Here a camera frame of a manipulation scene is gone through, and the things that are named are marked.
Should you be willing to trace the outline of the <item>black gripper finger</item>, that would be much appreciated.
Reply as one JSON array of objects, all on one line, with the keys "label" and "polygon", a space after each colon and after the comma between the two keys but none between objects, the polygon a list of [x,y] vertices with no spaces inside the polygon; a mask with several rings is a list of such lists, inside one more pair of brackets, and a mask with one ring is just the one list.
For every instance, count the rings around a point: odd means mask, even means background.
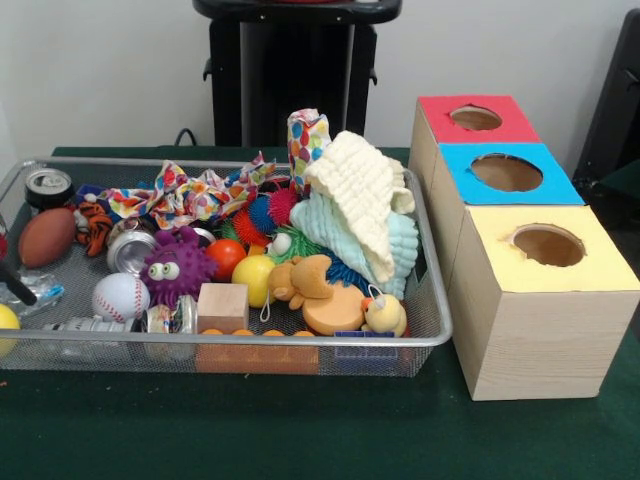
[{"label": "black gripper finger", "polygon": [[36,295],[20,280],[19,276],[11,270],[4,262],[0,264],[1,282],[8,290],[15,295],[22,303],[33,306],[37,302]]}]

